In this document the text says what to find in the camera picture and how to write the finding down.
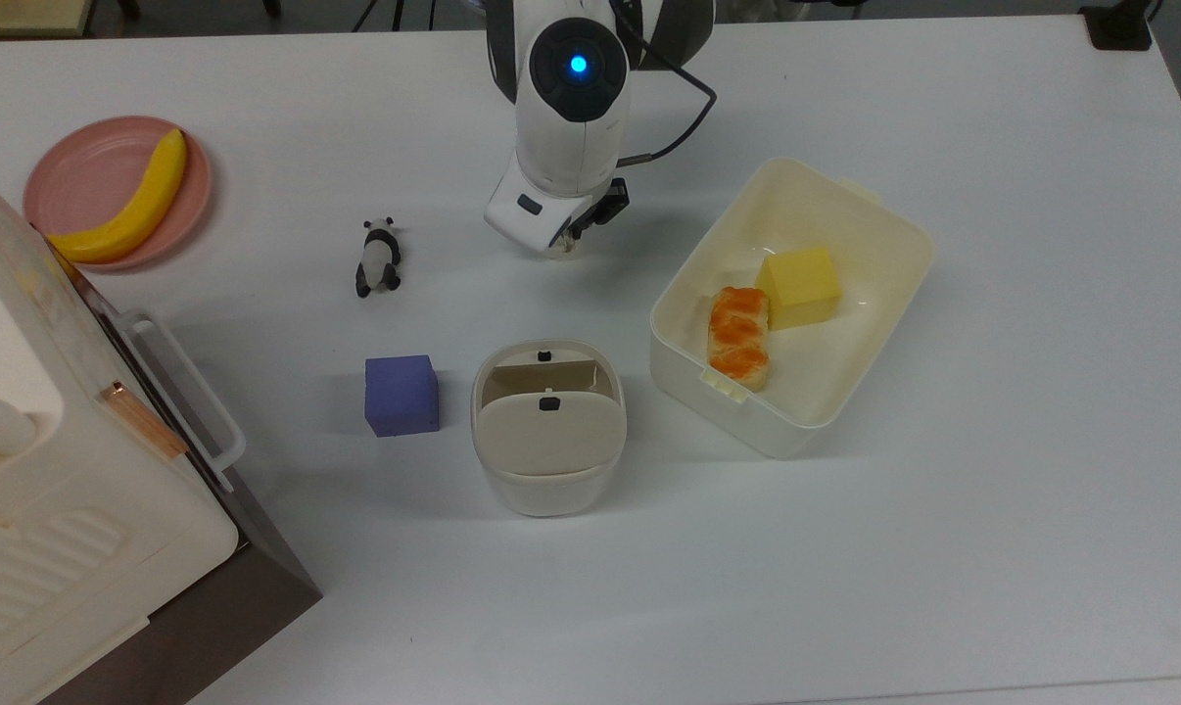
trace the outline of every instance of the banana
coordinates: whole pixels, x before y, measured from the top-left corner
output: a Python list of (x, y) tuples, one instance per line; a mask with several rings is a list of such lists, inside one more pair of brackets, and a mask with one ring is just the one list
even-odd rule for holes
[(177, 196), (187, 172), (187, 138), (172, 129), (156, 144), (138, 191), (115, 218), (79, 233), (48, 235), (46, 240), (70, 262), (94, 265), (111, 262), (132, 253), (155, 231)]

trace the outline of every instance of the panda figurine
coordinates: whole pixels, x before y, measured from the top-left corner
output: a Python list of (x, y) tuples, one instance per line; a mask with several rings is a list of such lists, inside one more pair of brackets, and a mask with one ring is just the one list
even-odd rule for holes
[(398, 289), (398, 240), (394, 240), (394, 221), (365, 221), (368, 235), (364, 237), (364, 255), (357, 267), (357, 294), (364, 299), (372, 289), (385, 286), (389, 291)]

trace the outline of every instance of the purple cube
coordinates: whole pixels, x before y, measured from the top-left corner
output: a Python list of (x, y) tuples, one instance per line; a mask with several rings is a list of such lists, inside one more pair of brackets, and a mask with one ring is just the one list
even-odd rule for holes
[(438, 378), (429, 355), (365, 360), (364, 418), (377, 437), (438, 430)]

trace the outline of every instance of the yellow sponge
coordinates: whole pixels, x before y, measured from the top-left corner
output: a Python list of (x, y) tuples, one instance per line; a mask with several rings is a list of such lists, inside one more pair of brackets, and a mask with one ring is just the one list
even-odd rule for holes
[(769, 329), (828, 320), (842, 298), (824, 247), (768, 255), (756, 275), (756, 289), (769, 295)]

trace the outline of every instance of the white plastic tray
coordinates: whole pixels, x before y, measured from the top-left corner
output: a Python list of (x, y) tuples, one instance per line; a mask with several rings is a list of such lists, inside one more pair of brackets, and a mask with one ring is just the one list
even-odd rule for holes
[[(835, 316), (770, 331), (765, 389), (749, 392), (707, 365), (712, 295), (752, 286), (765, 255), (823, 246), (842, 285)], [(903, 315), (934, 242), (877, 197), (779, 157), (762, 164), (652, 308), (657, 386), (756, 450), (795, 456), (839, 414)]]

